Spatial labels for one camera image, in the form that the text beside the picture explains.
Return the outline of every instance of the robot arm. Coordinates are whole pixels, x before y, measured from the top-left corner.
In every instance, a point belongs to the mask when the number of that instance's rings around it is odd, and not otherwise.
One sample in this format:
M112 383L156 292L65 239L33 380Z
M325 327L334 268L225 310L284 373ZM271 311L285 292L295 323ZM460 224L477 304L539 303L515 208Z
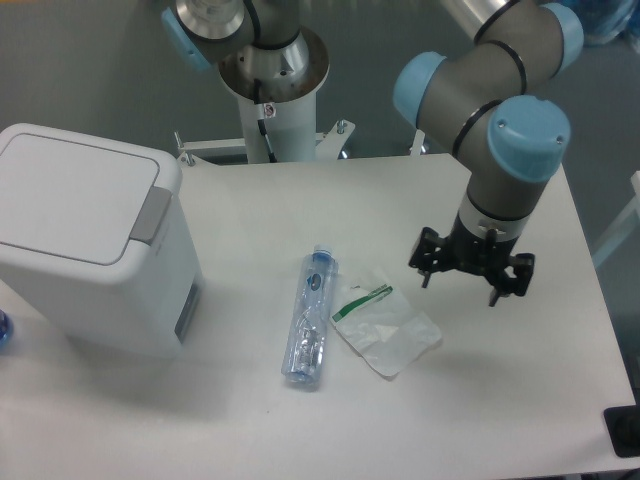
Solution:
M558 107L525 94L577 58L583 34L573 12L557 4L443 3L476 46L455 62L433 52L416 57L398 78L394 103L471 178L450 235L423 229L410 266L424 287L432 273L451 269L484 276L493 306L527 291L535 258L511 251L570 138Z

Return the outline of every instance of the plastic bottle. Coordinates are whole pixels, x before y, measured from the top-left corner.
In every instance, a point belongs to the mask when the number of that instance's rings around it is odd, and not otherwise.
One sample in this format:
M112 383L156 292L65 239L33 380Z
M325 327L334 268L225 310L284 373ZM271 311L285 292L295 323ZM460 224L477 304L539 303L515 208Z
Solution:
M584 29L585 45L604 45L624 30L638 0L558 0L571 8Z
M0 310L0 350L9 341L13 333L13 324L8 316Z
M320 379L337 273L338 263L324 245L316 245L302 262L281 370L289 381L314 384Z

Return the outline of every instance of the white table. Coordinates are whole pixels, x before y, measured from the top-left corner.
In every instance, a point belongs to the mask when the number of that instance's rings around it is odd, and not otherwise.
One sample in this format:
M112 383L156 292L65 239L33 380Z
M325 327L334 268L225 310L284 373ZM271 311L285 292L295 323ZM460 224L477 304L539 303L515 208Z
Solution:
M524 298L406 266L446 234L468 179L448 156L185 168L208 286L183 355L158 361L62 336L4 285L0 478L497 479L628 469L602 411L633 402L563 172L517 245ZM280 374L301 258L380 266L444 343L394 380L330 332L316 392Z

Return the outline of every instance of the gray floor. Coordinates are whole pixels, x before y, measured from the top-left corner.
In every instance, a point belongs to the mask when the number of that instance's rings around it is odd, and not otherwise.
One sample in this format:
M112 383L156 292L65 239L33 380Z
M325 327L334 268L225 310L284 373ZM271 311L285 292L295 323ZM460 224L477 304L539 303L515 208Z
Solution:
M422 51L462 55L470 40L435 0L301 3L305 24L322 36L331 57L318 94L319 130L346 118L357 124L354 156L406 153L414 132L391 104L399 71ZM234 100L217 74L190 71L172 51L159 21L166 5L1 3L0 129L29 122L172 153L174 130L185 141L239 137ZM586 49L535 92L571 120L565 168L590 245L633 195L629 178L640 170L639 85L640 56L618 40ZM640 231L599 272L626 354L640 352L639 253Z

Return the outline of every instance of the blue object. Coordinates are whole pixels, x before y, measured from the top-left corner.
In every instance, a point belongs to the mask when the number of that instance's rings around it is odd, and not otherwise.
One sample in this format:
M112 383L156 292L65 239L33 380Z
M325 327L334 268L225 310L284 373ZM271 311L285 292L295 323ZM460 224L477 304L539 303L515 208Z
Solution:
M559 0L582 23L586 45L604 45L622 32L637 0Z
M13 323L11 319L0 310L0 350L4 347L13 334Z
M200 50L193 44L189 36L185 33L170 8L162 12L162 24L164 25L171 43L178 51L182 59L189 66L198 72L203 72L211 68L211 64L200 53Z
M418 112L431 78L446 59L436 52L421 53L400 72L393 87L393 105L414 127L418 123Z
M542 8L551 10L560 22L562 36L564 38L564 53L562 56L562 71L571 65L580 56L584 46L584 31L578 16L568 7L558 3L547 3Z
M627 24L625 37L631 48L640 53L640 4L636 7Z
M502 102L487 130L496 162L511 176L529 183L545 182L556 173L570 136L564 112L531 95Z
M291 382L312 385L320 379L337 274L338 263L327 247L316 245L302 262L281 370Z

